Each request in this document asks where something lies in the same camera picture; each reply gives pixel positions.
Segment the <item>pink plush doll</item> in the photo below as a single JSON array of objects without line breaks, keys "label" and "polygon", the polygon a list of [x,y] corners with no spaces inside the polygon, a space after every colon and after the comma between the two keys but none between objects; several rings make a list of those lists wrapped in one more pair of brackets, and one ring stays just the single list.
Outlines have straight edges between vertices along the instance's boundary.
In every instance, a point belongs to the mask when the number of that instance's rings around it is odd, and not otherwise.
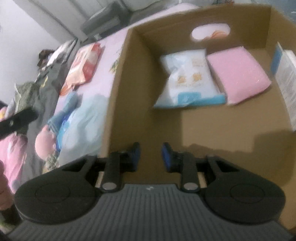
[{"label": "pink plush doll", "polygon": [[56,135],[50,130],[48,125],[45,125],[35,140],[36,154],[43,161],[55,153],[56,151]]}]

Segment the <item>light blue towel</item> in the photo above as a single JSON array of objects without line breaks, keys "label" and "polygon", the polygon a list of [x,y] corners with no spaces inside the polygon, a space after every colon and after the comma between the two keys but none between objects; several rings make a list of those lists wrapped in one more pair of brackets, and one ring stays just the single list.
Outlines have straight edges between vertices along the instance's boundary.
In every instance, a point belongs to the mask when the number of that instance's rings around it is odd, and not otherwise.
[{"label": "light blue towel", "polygon": [[66,116],[69,116],[77,106],[79,101],[79,95],[76,91],[69,93],[66,97],[63,108],[54,114],[47,122],[49,130],[57,136],[62,126],[63,120]]}]

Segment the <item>white blue cotton swab bag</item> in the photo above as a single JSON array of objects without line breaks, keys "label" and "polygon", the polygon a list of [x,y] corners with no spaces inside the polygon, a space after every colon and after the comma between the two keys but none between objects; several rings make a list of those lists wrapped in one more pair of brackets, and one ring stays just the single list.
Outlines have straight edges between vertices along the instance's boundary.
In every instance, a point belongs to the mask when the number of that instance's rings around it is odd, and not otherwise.
[{"label": "white blue cotton swab bag", "polygon": [[226,95],[215,83],[206,59],[206,50],[188,50],[161,56],[168,73],[155,108],[221,105]]}]

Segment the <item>pink sponge pad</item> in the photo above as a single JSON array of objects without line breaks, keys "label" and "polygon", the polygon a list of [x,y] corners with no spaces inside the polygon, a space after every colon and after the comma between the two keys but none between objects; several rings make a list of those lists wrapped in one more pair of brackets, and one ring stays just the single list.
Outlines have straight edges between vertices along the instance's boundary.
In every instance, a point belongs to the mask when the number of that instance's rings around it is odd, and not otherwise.
[{"label": "pink sponge pad", "polygon": [[207,62],[227,96],[228,105],[244,102],[271,85],[266,72],[244,47],[209,54]]}]

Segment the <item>white blue paper box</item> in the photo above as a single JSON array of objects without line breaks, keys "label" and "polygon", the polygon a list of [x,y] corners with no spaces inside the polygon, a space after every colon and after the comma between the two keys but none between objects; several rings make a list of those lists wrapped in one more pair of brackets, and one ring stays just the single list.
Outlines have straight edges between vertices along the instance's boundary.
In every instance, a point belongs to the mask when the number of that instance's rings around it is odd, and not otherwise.
[{"label": "white blue paper box", "polygon": [[277,42],[271,62],[273,74],[290,118],[292,130],[295,132],[295,54],[292,50],[285,50]]}]

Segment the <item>pink patterned quilt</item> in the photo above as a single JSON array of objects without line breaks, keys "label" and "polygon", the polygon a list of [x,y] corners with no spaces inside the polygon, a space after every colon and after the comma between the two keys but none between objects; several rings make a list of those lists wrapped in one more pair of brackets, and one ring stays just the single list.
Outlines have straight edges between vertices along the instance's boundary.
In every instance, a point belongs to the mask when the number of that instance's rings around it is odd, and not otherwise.
[{"label": "pink patterned quilt", "polygon": [[28,139],[14,132],[1,140],[1,211],[9,209],[21,185]]}]

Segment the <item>green floral lace pillow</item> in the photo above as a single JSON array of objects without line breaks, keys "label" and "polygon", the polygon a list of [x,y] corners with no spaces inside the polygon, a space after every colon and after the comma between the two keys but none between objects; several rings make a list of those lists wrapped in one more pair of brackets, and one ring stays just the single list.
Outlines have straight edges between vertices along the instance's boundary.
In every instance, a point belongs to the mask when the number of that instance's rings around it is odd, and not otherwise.
[{"label": "green floral lace pillow", "polygon": [[40,96],[40,87],[36,82],[15,84],[15,113],[34,106]]}]

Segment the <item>white blue plastic bag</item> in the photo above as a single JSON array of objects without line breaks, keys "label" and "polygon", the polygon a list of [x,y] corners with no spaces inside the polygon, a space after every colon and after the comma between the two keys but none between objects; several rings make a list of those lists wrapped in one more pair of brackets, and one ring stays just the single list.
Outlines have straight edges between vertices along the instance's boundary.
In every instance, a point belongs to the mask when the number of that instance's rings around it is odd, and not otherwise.
[{"label": "white blue plastic bag", "polygon": [[102,138],[109,99],[96,94],[78,97],[78,105],[67,121],[58,165],[63,166],[83,156],[97,156]]}]

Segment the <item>grey blanket with yellow dogs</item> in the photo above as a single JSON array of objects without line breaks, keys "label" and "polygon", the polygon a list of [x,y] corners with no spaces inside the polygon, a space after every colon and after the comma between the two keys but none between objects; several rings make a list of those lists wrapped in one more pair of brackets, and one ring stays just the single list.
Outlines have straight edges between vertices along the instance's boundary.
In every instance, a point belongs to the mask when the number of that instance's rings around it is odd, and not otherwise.
[{"label": "grey blanket with yellow dogs", "polygon": [[26,182],[42,174],[44,162],[35,152],[35,140],[42,127],[54,114],[60,90],[65,82],[69,69],[65,66],[48,67],[40,72],[36,84],[39,92],[33,104],[38,118],[31,122],[27,131],[26,158],[22,166],[22,182]]}]

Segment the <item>pink patterned table mat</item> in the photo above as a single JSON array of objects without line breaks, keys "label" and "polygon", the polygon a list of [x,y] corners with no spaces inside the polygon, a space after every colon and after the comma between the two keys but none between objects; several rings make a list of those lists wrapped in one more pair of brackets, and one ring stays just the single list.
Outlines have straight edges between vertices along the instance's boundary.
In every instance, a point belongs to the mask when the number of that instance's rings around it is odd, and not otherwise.
[{"label": "pink patterned table mat", "polygon": [[136,23],[125,27],[117,31],[116,33],[98,41],[102,48],[102,52],[99,56],[93,78],[89,83],[80,86],[78,88],[78,93],[87,97],[96,94],[100,94],[102,96],[105,96],[106,98],[110,97],[116,73],[116,66],[119,61],[126,35],[130,28],[144,24],[146,22],[154,21],[165,16],[183,13],[185,11],[190,11],[198,8],[198,6],[188,3],[177,4],[169,9],[162,10],[156,14],[137,21]]}]

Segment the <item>brown cardboard box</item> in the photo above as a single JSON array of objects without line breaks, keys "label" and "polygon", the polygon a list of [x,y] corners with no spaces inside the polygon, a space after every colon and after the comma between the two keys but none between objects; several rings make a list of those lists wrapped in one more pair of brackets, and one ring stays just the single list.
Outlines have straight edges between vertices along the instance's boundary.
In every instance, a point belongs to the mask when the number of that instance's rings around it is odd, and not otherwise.
[{"label": "brown cardboard box", "polygon": [[280,222],[295,227],[295,23],[260,4],[177,13],[127,30],[101,155],[138,142],[126,183],[177,183],[162,145],[217,155],[280,186]]}]

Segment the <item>red white wet wipes pack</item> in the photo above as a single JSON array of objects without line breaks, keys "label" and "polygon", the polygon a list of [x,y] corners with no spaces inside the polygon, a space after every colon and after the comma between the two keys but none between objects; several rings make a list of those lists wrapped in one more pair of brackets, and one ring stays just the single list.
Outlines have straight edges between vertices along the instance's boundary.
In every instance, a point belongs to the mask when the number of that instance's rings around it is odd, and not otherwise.
[{"label": "red white wet wipes pack", "polygon": [[65,96],[75,88],[92,80],[101,52],[100,43],[92,43],[78,50],[60,90],[60,96]]}]

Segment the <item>grey curtain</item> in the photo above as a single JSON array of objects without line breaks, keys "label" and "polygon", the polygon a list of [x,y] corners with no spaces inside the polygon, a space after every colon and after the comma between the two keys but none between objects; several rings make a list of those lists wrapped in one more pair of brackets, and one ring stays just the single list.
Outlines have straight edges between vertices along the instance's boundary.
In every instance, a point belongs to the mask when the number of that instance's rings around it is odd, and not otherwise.
[{"label": "grey curtain", "polygon": [[15,1],[30,17],[57,40],[70,38],[90,41],[81,26],[113,1]]}]

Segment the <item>dark grey flat box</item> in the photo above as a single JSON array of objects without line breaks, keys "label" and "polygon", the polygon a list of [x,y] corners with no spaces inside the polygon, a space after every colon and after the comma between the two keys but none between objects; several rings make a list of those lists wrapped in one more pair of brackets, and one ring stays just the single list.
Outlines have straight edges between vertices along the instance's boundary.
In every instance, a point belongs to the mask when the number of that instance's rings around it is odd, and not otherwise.
[{"label": "dark grey flat box", "polygon": [[128,25],[130,12],[123,1],[113,1],[82,24],[82,32],[94,40],[104,39]]}]

